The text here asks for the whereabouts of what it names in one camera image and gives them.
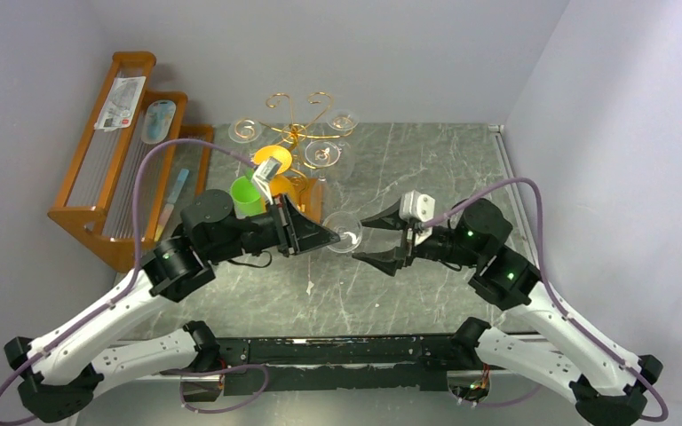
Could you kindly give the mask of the clear wine glass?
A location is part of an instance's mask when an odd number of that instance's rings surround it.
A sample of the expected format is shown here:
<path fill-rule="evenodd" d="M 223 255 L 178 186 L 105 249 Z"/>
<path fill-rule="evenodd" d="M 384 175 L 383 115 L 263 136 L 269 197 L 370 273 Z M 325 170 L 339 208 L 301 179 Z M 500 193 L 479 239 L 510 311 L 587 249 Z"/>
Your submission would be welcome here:
<path fill-rule="evenodd" d="M 331 131 L 329 141 L 336 143 L 350 136 L 359 122 L 358 115 L 351 110 L 337 109 L 331 111 L 327 119 L 327 125 Z"/>
<path fill-rule="evenodd" d="M 245 117 L 229 125 L 227 136 L 241 148 L 255 148 L 263 135 L 264 128 L 261 122 Z"/>
<path fill-rule="evenodd" d="M 304 165 L 317 178 L 319 184 L 328 183 L 328 173 L 341 157 L 340 148 L 326 139 L 310 142 L 304 151 Z"/>

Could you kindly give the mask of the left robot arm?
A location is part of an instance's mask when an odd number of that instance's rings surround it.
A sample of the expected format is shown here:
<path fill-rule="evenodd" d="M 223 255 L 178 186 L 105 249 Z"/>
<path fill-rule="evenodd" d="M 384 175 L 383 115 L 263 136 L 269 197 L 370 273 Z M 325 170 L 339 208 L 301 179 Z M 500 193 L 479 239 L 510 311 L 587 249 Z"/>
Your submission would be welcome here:
<path fill-rule="evenodd" d="M 296 256 L 339 242 L 339 235 L 280 196 L 265 213 L 239 218 L 231 196 L 208 190 L 181 211 L 176 232 L 147 252 L 101 299 L 51 333 L 17 337 L 4 347 L 20 377 L 31 419 L 64 420 L 118 385 L 159 372 L 210 373 L 225 365 L 201 320 L 163 337 L 119 345 L 154 313 L 184 300 L 215 277 L 223 262 L 275 249 Z"/>

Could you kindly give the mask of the small clear glass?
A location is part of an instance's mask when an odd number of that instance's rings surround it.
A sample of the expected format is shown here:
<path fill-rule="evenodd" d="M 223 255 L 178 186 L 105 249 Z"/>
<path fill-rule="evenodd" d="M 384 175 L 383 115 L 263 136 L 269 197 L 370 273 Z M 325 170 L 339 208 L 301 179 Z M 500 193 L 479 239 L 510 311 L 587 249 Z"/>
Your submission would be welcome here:
<path fill-rule="evenodd" d="M 338 211 L 327 216 L 323 225 L 335 232 L 339 241 L 327 246 L 327 249 L 338 254 L 355 251 L 361 244 L 362 225 L 360 220 L 349 212 Z"/>

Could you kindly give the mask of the orange plastic goblet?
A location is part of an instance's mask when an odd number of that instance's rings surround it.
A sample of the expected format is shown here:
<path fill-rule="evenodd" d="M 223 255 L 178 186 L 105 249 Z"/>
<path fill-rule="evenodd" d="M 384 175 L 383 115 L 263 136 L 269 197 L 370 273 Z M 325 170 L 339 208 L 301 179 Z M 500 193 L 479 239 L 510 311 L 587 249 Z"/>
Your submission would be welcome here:
<path fill-rule="evenodd" d="M 294 203 L 298 201 L 297 189 L 284 176 L 292 161 L 291 153 L 283 146 L 264 146 L 254 153 L 252 162 L 257 167 L 250 177 L 250 183 L 263 204 L 272 204 L 278 195 L 285 195 Z"/>

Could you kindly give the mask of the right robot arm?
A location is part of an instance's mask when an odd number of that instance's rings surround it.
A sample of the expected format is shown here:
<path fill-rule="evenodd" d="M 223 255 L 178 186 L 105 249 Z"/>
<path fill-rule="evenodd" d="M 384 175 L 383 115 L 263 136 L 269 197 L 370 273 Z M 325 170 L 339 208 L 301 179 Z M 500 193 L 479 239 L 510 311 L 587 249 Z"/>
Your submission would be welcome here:
<path fill-rule="evenodd" d="M 506 245 L 512 224 L 491 201 L 476 200 L 456 225 L 425 230 L 421 225 L 434 203 L 420 193 L 415 199 L 414 211 L 399 201 L 362 219 L 364 227 L 402 236 L 392 249 L 357 253 L 355 259 L 389 276 L 418 258 L 452 270 L 471 269 L 468 284 L 480 298 L 526 321 L 555 348 L 522 342 L 470 317 L 449 338 L 458 365 L 489 365 L 522 375 L 570 401 L 591 425 L 632 425 L 643 419 L 646 392 L 662 372 L 656 357 L 625 350 L 562 301 L 538 267 Z"/>

